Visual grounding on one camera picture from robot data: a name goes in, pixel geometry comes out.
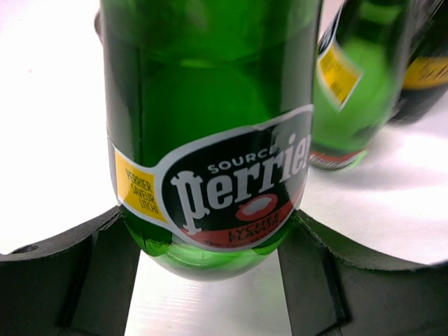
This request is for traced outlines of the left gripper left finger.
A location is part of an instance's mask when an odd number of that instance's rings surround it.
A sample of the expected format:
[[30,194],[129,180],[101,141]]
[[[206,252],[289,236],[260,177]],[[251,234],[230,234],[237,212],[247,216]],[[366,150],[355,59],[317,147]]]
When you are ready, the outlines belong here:
[[140,249],[117,207],[1,256],[2,335],[124,335]]

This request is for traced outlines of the perrier lychee green bottle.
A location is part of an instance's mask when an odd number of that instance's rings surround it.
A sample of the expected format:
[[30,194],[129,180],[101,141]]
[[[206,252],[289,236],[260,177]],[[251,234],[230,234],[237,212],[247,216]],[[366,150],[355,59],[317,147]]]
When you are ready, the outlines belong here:
[[259,265],[305,191],[320,1],[102,1],[111,180],[137,245],[196,281]]

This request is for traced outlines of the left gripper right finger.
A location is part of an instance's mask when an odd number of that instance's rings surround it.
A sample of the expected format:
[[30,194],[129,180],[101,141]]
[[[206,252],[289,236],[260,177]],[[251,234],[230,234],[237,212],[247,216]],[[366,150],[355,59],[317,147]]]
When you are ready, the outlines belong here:
[[368,248],[303,211],[278,249],[294,335],[446,335],[447,263]]

